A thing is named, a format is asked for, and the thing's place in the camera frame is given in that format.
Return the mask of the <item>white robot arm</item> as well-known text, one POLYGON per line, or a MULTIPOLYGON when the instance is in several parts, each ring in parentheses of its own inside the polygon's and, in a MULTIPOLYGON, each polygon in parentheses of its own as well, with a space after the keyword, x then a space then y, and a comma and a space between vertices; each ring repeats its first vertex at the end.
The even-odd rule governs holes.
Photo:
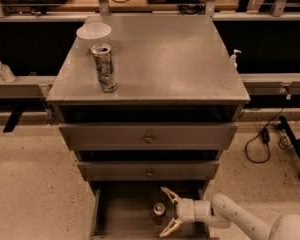
POLYGON ((175 207, 173 218, 160 233, 161 238, 183 224, 200 222, 219 229, 227 229, 234 223, 251 240, 300 240, 300 215, 284 215, 268 225, 222 193, 206 201, 181 198, 166 187, 161 190, 175 207))

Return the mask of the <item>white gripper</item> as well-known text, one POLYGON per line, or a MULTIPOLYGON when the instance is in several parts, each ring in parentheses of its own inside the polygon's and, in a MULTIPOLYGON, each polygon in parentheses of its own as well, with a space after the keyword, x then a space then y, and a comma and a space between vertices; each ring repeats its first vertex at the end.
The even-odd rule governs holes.
POLYGON ((170 201, 175 205, 175 218, 172 218, 168 225, 159 234, 160 238, 167 237, 180 228, 184 223, 191 224, 195 222, 195 206, 194 201, 188 198, 180 198, 178 194, 171 191, 167 187, 161 187, 170 201))

